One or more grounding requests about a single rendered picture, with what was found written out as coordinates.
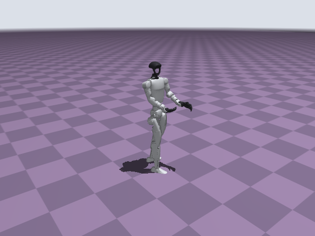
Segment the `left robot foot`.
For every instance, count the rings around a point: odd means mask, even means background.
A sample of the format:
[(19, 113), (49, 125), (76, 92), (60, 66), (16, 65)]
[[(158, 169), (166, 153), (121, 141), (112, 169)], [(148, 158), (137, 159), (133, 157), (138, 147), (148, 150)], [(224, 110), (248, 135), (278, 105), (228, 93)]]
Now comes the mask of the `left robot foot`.
[[(161, 157), (160, 157), (160, 160), (161, 160)], [(152, 161), (154, 161), (153, 158), (147, 157), (146, 162), (152, 162)]]

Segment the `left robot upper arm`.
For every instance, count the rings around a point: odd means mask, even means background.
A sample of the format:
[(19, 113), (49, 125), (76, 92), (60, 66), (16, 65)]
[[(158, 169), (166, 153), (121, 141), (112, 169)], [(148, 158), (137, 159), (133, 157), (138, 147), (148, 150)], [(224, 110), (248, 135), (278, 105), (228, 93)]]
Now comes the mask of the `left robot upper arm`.
[(168, 79), (167, 78), (163, 78), (163, 79), (164, 79), (164, 89), (166, 91), (166, 96), (170, 98), (171, 96), (173, 96), (173, 93), (170, 91)]

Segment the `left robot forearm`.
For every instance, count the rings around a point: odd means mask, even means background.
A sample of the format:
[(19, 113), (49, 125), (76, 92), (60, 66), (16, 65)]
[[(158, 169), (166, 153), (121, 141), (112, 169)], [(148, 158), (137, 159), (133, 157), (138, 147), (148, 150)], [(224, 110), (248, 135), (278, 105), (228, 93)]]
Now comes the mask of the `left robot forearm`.
[(176, 96), (173, 94), (173, 96), (171, 96), (171, 100), (178, 105), (179, 107), (181, 107), (181, 104), (178, 103), (180, 100), (178, 98), (176, 98)]

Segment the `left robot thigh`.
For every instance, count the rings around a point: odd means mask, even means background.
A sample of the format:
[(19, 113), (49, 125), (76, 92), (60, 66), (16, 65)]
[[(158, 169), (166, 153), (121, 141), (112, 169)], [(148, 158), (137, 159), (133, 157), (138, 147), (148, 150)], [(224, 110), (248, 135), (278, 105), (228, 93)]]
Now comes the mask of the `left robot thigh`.
[[(167, 124), (167, 114), (162, 113), (161, 118), (159, 119), (160, 125), (161, 125), (161, 133), (162, 135), (164, 134), (164, 131), (166, 129), (166, 124)], [(155, 141), (154, 136), (152, 136), (152, 139)]]

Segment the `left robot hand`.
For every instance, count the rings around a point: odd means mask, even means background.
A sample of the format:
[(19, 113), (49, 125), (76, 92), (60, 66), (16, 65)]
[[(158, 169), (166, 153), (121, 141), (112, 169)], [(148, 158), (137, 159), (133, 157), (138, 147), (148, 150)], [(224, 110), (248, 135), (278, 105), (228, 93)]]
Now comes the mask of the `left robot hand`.
[(186, 108), (189, 108), (191, 111), (192, 111), (192, 105), (189, 104), (188, 102), (182, 102), (182, 101), (179, 101), (178, 103), (181, 104), (181, 107), (186, 107)]

